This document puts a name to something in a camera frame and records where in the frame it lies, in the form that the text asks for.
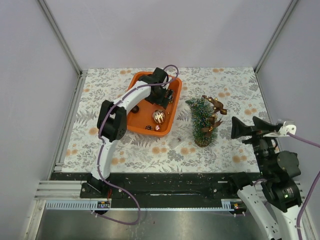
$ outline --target tree base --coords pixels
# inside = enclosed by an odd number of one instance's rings
[[[204,148],[211,143],[212,139],[210,137],[204,138],[201,141],[194,140],[194,143],[197,144],[200,148]]]

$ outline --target floral pattern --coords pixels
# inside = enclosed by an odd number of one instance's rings
[[[90,172],[101,144],[97,118],[101,103],[121,96],[137,72],[153,68],[92,68],[88,70],[83,93],[68,143],[63,172]],[[265,104],[251,67],[180,68],[182,90],[171,132],[159,138],[127,131],[116,146],[111,172],[258,172],[250,145],[230,138],[232,116],[245,124],[252,117],[269,121]],[[217,97],[228,115],[217,128],[216,141],[198,147],[192,137],[190,110],[185,101],[201,95]],[[171,149],[173,142],[179,144]]]

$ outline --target gray wall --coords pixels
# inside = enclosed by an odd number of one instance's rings
[[[304,0],[284,27],[258,77],[273,122],[290,118],[298,136],[320,143],[320,2]],[[309,189],[320,170],[320,150],[293,138],[281,141],[283,149],[298,153],[302,175]],[[308,208],[320,229],[320,182]]]
[[[35,0],[0,2],[0,239],[21,236],[77,76]]]
[[[47,0],[82,69],[258,63],[290,0]]]

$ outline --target miniature christmas tree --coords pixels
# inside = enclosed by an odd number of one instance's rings
[[[199,147],[206,147],[217,138],[217,127],[222,123],[217,121],[217,112],[227,114],[224,105],[217,98],[202,96],[185,101],[191,109],[192,134],[194,142]]]

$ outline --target orange bin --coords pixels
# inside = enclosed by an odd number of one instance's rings
[[[152,72],[148,71],[140,71],[137,72],[128,88],[131,89],[133,85],[138,81],[138,79],[142,75],[148,75],[152,74]],[[175,81],[170,83],[168,89],[173,90],[173,103],[169,103],[167,108],[164,109],[162,106],[159,106],[157,104],[151,104],[150,102],[146,100],[142,100],[138,103],[139,111],[137,113],[129,112],[127,115],[127,129],[131,132],[138,133],[138,134],[144,134],[144,135],[152,135],[157,136],[159,138],[167,135],[172,127],[172,124],[174,122],[178,101],[180,97],[182,87],[182,81],[180,78],[177,78]],[[155,110],[164,110],[165,111],[165,122],[160,125],[160,130],[155,131],[156,123],[154,122],[152,118],[152,114]],[[146,126],[151,126],[152,130],[147,130]]]

